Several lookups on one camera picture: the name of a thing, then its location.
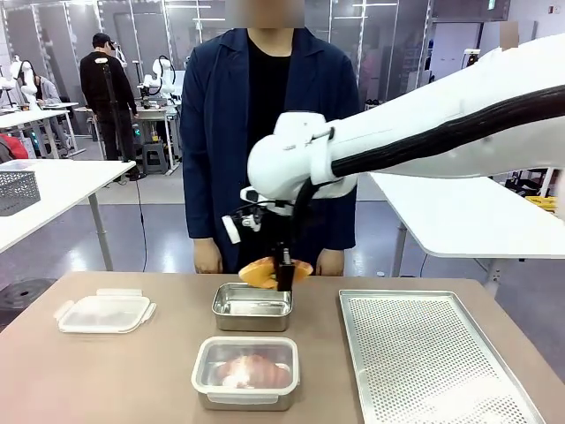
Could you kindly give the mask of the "person's left hand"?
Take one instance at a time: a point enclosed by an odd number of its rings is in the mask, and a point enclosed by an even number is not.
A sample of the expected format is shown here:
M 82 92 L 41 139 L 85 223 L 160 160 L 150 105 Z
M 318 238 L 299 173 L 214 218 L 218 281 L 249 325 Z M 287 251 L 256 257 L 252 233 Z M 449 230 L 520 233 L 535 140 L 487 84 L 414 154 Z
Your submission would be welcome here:
M 345 253 L 343 250 L 323 249 L 316 261 L 317 276 L 343 276 Z

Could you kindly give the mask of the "person's right hand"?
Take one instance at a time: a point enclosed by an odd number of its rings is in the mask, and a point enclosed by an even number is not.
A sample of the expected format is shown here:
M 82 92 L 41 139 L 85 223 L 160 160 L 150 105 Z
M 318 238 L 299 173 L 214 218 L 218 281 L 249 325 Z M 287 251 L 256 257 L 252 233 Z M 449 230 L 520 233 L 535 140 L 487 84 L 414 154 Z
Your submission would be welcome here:
M 198 274 L 221 274 L 222 255 L 212 238 L 193 240 L 193 263 Z

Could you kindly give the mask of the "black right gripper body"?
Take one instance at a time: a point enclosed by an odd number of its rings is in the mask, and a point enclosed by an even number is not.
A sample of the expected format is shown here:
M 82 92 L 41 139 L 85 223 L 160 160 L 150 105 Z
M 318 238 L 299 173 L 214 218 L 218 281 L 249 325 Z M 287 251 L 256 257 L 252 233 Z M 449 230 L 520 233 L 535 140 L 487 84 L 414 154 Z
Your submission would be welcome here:
M 285 241 L 276 241 L 270 248 L 274 265 L 292 265 L 290 248 Z

